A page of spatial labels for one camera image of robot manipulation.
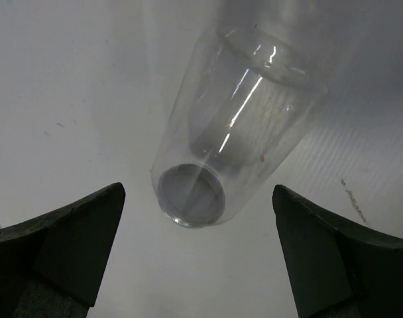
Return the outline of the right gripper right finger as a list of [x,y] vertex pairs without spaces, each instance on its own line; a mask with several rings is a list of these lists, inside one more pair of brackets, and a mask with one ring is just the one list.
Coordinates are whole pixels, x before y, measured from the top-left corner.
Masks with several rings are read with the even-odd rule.
[[272,205],[299,317],[403,317],[403,238],[283,185],[274,188]]

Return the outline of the clear bottle without cap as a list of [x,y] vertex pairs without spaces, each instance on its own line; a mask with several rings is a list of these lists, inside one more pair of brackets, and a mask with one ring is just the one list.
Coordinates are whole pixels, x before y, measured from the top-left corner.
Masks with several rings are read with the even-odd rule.
[[232,219],[308,132],[329,89],[299,51],[257,28],[196,42],[151,170],[164,215],[198,229]]

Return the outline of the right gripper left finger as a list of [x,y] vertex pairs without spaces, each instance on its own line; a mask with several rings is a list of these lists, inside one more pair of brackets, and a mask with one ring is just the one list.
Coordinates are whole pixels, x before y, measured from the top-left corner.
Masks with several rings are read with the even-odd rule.
[[0,229],[0,317],[86,317],[125,203],[120,182]]

